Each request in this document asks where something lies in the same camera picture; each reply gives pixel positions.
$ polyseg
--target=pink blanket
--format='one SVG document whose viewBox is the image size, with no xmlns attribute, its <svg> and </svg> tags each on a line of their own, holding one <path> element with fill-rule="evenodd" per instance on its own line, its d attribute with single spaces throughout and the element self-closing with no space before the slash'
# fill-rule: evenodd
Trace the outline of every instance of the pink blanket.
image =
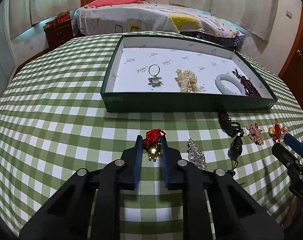
<svg viewBox="0 0 303 240">
<path fill-rule="evenodd" d="M 129 3 L 144 3 L 141 0 L 95 0 L 89 4 L 86 4 L 84 8 L 98 8 L 107 5 L 119 5 L 119 4 L 129 4 Z"/>
</svg>

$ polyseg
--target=light switch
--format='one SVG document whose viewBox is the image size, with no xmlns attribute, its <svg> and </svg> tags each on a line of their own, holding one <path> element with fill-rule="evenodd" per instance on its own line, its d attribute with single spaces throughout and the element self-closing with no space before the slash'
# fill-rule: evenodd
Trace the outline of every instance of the light switch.
<svg viewBox="0 0 303 240">
<path fill-rule="evenodd" d="M 286 16 L 287 16 L 288 18 L 290 18 L 290 19 L 293 17 L 293 15 L 292 15 L 292 13 L 291 13 L 290 11 L 287 11 L 287 12 L 286 12 Z"/>
</svg>

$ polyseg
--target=silver screw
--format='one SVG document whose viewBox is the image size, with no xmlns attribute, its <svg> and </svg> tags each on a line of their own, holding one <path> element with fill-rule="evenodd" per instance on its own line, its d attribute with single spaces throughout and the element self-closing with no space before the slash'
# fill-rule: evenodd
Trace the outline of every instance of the silver screw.
<svg viewBox="0 0 303 240">
<path fill-rule="evenodd" d="M 123 166 L 125 164 L 125 161 L 122 159 L 116 160 L 115 161 L 115 165 L 116 166 Z"/>
<path fill-rule="evenodd" d="M 187 161 L 186 161 L 186 160 L 179 160 L 179 161 L 177 162 L 177 164 L 178 164 L 179 166 L 184 167 L 184 166 L 187 165 Z"/>
<path fill-rule="evenodd" d="M 217 169 L 217 170 L 215 171 L 215 173 L 216 173 L 218 176 L 224 176 L 224 175 L 225 175 L 225 171 L 222 170 L 222 169 Z"/>
<path fill-rule="evenodd" d="M 85 176 L 87 173 L 87 171 L 85 169 L 80 169 L 77 171 L 77 175 L 78 176 Z"/>
</svg>

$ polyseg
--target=wooden nightstand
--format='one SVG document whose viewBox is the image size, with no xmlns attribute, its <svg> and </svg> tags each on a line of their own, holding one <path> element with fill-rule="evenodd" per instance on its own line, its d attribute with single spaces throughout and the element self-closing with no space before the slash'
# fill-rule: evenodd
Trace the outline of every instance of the wooden nightstand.
<svg viewBox="0 0 303 240">
<path fill-rule="evenodd" d="M 50 26 L 45 30 L 47 43 L 50 50 L 58 48 L 67 41 L 74 38 L 72 31 L 71 20 Z"/>
</svg>

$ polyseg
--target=wooden door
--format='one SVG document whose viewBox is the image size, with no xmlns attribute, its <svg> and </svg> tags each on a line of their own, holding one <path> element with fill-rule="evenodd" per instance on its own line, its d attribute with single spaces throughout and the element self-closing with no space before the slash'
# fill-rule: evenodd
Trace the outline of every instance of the wooden door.
<svg viewBox="0 0 303 240">
<path fill-rule="evenodd" d="M 292 91 L 303 109 L 303 7 L 298 33 L 289 57 L 279 77 Z"/>
</svg>

